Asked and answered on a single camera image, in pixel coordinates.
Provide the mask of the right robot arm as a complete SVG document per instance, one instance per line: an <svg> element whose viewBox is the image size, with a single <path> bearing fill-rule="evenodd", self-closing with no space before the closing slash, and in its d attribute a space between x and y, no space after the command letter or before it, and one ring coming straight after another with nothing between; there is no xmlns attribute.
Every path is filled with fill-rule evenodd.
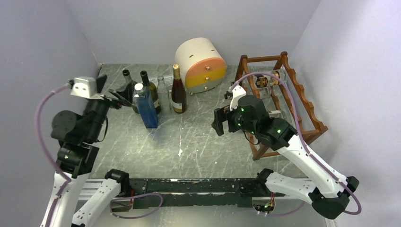
<svg viewBox="0 0 401 227"><path fill-rule="evenodd" d="M339 173L319 157L304 141L299 124L292 126L282 118L269 116L263 101L241 86L247 78L244 75L229 87L226 97L231 102L215 109L212 128L223 135L223 122L227 122L230 132L241 131L249 142L278 152L308 177L303 181L263 169L255 178L256 192L261 196L270 192L292 196L328 219L346 213L350 200L356 199L359 180Z"/></svg>

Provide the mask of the small clear black-cap bottle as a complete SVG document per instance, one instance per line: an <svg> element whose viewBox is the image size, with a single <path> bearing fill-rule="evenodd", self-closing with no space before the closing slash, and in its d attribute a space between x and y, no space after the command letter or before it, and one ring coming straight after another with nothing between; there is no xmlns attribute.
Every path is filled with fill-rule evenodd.
<svg viewBox="0 0 401 227"><path fill-rule="evenodd" d="M283 70L272 70L270 74L274 75L277 78L280 78L282 81L286 82L287 73ZM257 89L272 87L274 85L278 85L280 82L276 78L272 78L265 74L259 74L254 76L254 85Z"/></svg>

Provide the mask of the dark green wine bottle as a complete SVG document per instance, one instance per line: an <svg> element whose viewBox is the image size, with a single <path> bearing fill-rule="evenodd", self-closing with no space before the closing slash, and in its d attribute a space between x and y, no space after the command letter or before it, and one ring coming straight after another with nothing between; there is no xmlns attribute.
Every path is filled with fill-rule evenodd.
<svg viewBox="0 0 401 227"><path fill-rule="evenodd" d="M140 76L142 78L142 84L147 87L151 93L153 104L156 110L156 113L159 114L161 112L161 106L160 106L160 101L159 97L157 94L157 87L153 82L149 81L148 78L148 73L145 70L142 70L140 72Z"/></svg>

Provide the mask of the blue glass bottle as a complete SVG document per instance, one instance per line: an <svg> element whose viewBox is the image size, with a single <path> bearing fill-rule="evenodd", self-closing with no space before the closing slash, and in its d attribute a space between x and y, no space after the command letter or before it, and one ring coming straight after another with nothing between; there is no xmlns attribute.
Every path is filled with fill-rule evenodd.
<svg viewBox="0 0 401 227"><path fill-rule="evenodd" d="M148 87L141 83L135 84L133 101L145 127L147 129L157 128L158 116Z"/></svg>

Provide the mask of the gold-foil dark wine bottle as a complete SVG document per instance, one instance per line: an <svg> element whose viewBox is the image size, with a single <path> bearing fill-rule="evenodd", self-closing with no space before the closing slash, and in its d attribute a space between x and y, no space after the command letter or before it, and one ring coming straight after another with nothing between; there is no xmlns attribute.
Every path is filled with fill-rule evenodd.
<svg viewBox="0 0 401 227"><path fill-rule="evenodd" d="M171 92L172 107L176 113L182 114L187 110L187 98L178 64L173 65L173 77L174 80Z"/></svg>

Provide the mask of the green wine bottle tan label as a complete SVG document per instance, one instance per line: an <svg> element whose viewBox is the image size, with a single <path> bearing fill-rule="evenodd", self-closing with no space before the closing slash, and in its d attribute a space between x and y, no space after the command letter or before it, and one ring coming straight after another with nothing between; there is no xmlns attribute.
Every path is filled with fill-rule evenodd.
<svg viewBox="0 0 401 227"><path fill-rule="evenodd" d="M136 104L133 101L133 94L134 94L134 86L137 84L136 81L134 81L131 77L130 71L128 69L124 69L122 71L123 77L126 82L126 88L125 88L125 96L127 100L131 103L131 106L133 108L133 111L138 114L138 109L136 107Z"/></svg>

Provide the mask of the clear square glass bottle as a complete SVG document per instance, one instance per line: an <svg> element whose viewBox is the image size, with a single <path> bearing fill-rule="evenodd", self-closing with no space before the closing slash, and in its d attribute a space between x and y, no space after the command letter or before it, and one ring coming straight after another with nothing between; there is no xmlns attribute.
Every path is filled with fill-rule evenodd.
<svg viewBox="0 0 401 227"><path fill-rule="evenodd" d="M160 105L162 111L165 113L171 112L170 106L170 94L168 90L168 86L166 85L165 79L163 76L157 77L157 93L160 100Z"/></svg>

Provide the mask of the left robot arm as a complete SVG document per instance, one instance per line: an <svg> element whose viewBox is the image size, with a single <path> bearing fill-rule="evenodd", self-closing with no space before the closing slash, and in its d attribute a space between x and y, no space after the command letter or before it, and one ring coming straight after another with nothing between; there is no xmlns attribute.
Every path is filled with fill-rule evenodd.
<svg viewBox="0 0 401 227"><path fill-rule="evenodd" d="M120 108L122 103L117 99L109 99L101 95L94 99L93 95L101 93L102 82L69 81L53 90L53 96L67 88L72 94L88 98L84 114L61 111L52 121L51 136L58 140L60 148L56 159L50 162L55 168L52 194L41 222L43 227L91 227L103 210L117 196L132 196L127 172L112 169L105 175L97 191L80 208L76 209L81 191L98 154L99 133L103 124L108 123L109 108Z"/></svg>

